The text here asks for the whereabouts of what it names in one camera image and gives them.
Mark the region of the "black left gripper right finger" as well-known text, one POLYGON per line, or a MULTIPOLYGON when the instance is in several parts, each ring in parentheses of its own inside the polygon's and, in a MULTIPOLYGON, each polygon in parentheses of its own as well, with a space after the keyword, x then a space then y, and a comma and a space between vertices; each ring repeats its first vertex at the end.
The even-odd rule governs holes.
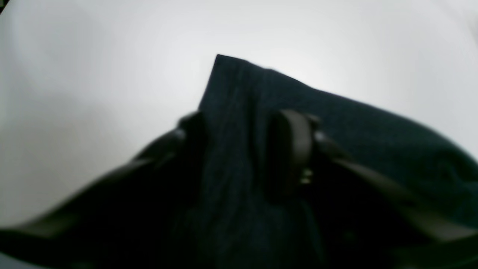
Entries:
POLYGON ((267 141, 268 196, 300 202, 322 268, 477 268, 476 229, 355 162, 319 118, 282 109, 267 141))

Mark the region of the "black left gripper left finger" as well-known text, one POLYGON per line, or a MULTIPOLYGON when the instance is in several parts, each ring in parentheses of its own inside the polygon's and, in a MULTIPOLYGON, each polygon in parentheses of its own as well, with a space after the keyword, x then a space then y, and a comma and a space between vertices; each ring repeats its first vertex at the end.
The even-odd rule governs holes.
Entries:
POLYGON ((52 269, 171 269, 171 230, 198 199, 202 112, 43 216, 1 229, 1 252, 52 269))

